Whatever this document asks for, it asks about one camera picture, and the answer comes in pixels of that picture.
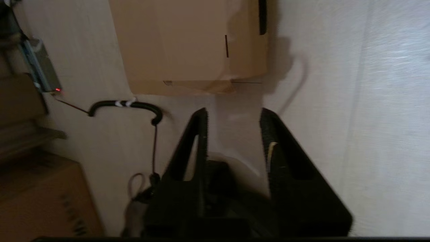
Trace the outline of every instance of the brown cardboard box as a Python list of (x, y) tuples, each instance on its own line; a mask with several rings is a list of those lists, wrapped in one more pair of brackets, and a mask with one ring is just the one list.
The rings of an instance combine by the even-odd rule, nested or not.
[(46, 113), (31, 78), (19, 74), (0, 80), (0, 126), (36, 118)]
[(266, 72), (258, 0), (110, 0), (110, 6), (135, 94), (229, 93), (230, 80)]
[(47, 153), (0, 167), (0, 240), (103, 236), (78, 163)]

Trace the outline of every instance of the white zip tie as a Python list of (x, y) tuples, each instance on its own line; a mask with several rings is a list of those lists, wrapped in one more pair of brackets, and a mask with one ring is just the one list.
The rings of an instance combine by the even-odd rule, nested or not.
[(136, 102), (136, 100), (137, 100), (137, 98), (136, 98), (136, 97), (133, 97), (133, 99), (131, 99), (130, 101), (127, 101), (127, 102), (126, 102), (126, 106), (127, 106), (127, 107), (130, 107), (134, 102)]

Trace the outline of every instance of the white surface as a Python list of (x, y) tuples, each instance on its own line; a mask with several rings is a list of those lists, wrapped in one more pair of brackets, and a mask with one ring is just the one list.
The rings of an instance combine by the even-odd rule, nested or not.
[[(132, 97), (106, 0), (24, 1), (64, 88), (80, 107)], [(269, 15), (271, 71), (224, 96), (139, 96), (163, 108), (157, 171), (188, 121), (209, 111), (209, 150), (267, 193), (258, 116), (276, 111), (346, 202), (360, 236), (430, 236), (430, 1), (282, 0)], [(150, 172), (152, 115), (95, 118), (46, 97), (45, 125), (69, 140), (47, 149), (81, 162), (108, 235), (118, 235), (126, 183)]]

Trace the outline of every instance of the cardboard box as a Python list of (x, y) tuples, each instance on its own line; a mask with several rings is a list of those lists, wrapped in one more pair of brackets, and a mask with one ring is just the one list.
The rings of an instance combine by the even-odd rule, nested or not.
[(230, 80), (265, 73), (261, 3), (265, 0), (110, 0), (131, 91), (230, 93)]
[(46, 114), (41, 95), (31, 78), (19, 74), (0, 80), (0, 126)]
[(0, 239), (103, 236), (78, 163), (37, 153), (0, 167)]

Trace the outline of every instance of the electrical cord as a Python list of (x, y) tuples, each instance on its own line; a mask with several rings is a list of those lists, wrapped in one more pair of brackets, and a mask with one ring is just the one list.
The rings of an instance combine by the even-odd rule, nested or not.
[(72, 108), (74, 108), (74, 109), (77, 109), (77, 110), (79, 110), (79, 111), (81, 111), (81, 112), (84, 112), (84, 113), (86, 113), (86, 114), (88, 114), (88, 112), (87, 111), (85, 111), (85, 110), (83, 110), (82, 108), (78, 108), (78, 107), (76, 107), (75, 105), (72, 105), (72, 104), (70, 104), (70, 103), (68, 103), (68, 102), (65, 102), (65, 101), (62, 101), (62, 100), (60, 100), (60, 99), (57, 99), (55, 96), (55, 94), (54, 93), (52, 93), (51, 94), (51, 96), (55, 99), (55, 100), (57, 100), (57, 101), (59, 101), (59, 102), (62, 102), (62, 103), (64, 103), (64, 104), (66, 104), (66, 105), (68, 105), (68, 106), (70, 106), (70, 107), (72, 107)]
[[(156, 149), (157, 149), (157, 125), (161, 122), (162, 118), (163, 118), (163, 112), (161, 112), (161, 109), (155, 105), (149, 104), (149, 103), (144, 103), (144, 102), (136, 102), (135, 99), (132, 101), (100, 101), (100, 102), (96, 102), (93, 105), (91, 105), (91, 108), (89, 109), (89, 111), (85, 111), (82, 108), (79, 108), (73, 104), (70, 104), (68, 102), (65, 102), (63, 100), (58, 99), (56, 96), (58, 95), (58, 92), (53, 92), (51, 93), (51, 96), (63, 103), (66, 104), (74, 109), (77, 109), (81, 112), (86, 113), (89, 117), (94, 117), (95, 116), (95, 112), (98, 108), (100, 107), (105, 107), (105, 106), (117, 106), (117, 107), (130, 107), (130, 108), (139, 108), (139, 109), (146, 109), (149, 110), (151, 112), (153, 112), (156, 116), (155, 118), (153, 118), (151, 120), (151, 124), (154, 126), (155, 130), (154, 130), (154, 144), (152, 147), (152, 174), (150, 175), (150, 183), (151, 186), (155, 187), (159, 182), (160, 182), (160, 175), (157, 174), (155, 172), (155, 154), (156, 154)], [(142, 175), (141, 173), (137, 173), (135, 175), (132, 176), (132, 178), (130, 178), (130, 180), (133, 180), (136, 176), (138, 175)]]

